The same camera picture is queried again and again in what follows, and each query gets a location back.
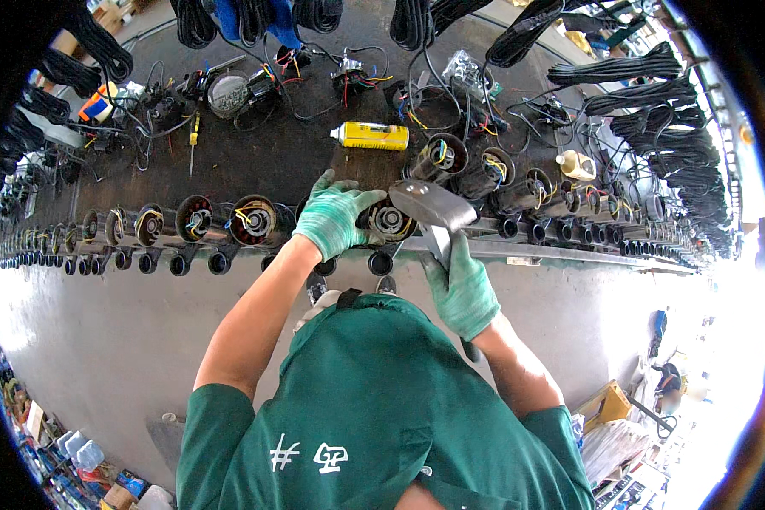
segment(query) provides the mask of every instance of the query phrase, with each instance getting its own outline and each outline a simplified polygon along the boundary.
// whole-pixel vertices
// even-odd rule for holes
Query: screwdriver
[[[195,112],[195,126],[190,131],[190,176],[193,177],[193,156],[196,155],[196,145],[198,145],[198,122],[201,120],[201,114]]]

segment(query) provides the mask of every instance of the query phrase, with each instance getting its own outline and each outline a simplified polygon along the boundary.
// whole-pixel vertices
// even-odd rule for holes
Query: yellow spray can
[[[344,122],[332,129],[331,137],[343,147],[383,148],[385,150],[406,150],[408,128],[373,122]]]

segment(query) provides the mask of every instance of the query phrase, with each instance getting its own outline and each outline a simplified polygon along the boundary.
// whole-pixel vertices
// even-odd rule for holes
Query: yellow screwdriver handle
[[[193,132],[190,133],[190,145],[198,145],[198,122],[201,120],[199,113],[195,114],[195,126]]]

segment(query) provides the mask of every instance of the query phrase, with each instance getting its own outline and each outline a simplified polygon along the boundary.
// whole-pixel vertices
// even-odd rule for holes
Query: green work glove
[[[323,262],[355,245],[382,245],[385,240],[368,230],[355,226],[363,209],[386,198],[380,189],[360,192],[356,180],[334,181],[334,170],[329,168],[312,187],[306,207],[292,234],[299,233],[314,242]]]
[[[481,333],[502,309],[490,286],[485,265],[470,258],[468,238],[450,234],[450,271],[430,253],[420,260],[439,318],[465,342]]]

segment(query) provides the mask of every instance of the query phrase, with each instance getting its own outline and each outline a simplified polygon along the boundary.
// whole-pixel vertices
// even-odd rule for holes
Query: sneaker
[[[315,306],[317,300],[326,293],[326,279],[316,272],[310,272],[306,278],[306,293],[309,294],[309,302]]]
[[[387,292],[388,294],[397,293],[397,282],[394,281],[394,277],[390,274],[380,278],[380,281],[377,282],[377,294],[382,292]]]

